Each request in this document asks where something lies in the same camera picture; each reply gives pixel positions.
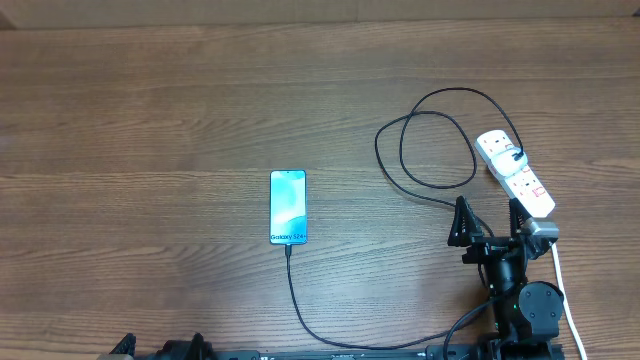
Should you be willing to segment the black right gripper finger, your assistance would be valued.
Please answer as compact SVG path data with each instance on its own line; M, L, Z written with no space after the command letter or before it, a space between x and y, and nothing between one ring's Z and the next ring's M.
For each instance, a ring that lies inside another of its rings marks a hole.
M464 196L456 199L447 245L468 247L484 237L482 226Z
M510 231L512 236L517 236L521 233L525 223L532 217L532 215L526 210L524 205L517 199L512 198L509 200L509 222Z

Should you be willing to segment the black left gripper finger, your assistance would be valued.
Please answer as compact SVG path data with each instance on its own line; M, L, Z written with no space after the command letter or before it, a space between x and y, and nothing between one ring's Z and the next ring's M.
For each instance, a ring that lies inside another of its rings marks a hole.
M133 333L127 333L109 352L110 355L127 355L134 356L136 348L136 336Z
M200 333L196 333L192 338L188 349L188 360L204 360L205 359L205 342Z

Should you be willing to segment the Samsung Galaxy smartphone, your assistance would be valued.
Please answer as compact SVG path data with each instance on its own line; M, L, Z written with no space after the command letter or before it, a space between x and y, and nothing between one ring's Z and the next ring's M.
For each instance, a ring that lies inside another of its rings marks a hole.
M300 245L308 240L307 178L304 170L270 173L269 240L273 245Z

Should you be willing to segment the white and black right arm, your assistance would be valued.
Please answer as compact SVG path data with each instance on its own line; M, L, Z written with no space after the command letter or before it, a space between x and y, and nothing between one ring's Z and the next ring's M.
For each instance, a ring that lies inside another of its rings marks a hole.
M448 239L463 247L462 262L484 271L488 300L463 315L449 330L442 346L444 359L562 359L562 348L552 340L559 335L565 295L558 286L527 279L528 264L545 255L559 238L549 218L531 215L517 199L509 201L510 234L487 236L465 197L456 199ZM473 345L451 346L453 334L467 320L490 308L496 331Z

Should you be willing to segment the white charger adapter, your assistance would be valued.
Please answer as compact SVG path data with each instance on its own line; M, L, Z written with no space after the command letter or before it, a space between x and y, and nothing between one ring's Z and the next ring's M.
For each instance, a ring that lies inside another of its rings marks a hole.
M528 157L519 148L510 148L497 153L489 160L489 169L499 179L508 178L528 165Z

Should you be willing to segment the white power strip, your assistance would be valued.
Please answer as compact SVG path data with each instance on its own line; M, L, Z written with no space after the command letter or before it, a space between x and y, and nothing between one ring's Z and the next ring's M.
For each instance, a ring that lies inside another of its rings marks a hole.
M489 160L491 157L507 149L518 147L503 130L492 130L476 139L475 148L490 171ZM517 198L533 217L544 218L554 210L554 200L529 164L511 177L496 179L509 198Z

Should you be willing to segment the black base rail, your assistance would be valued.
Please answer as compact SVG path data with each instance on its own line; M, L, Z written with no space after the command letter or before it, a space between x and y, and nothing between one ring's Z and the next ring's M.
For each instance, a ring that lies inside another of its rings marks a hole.
M493 355L475 345L449 345L444 355L442 345L430 345L424 350L389 351L299 351L260 353L258 351L216 351L217 360L481 360Z

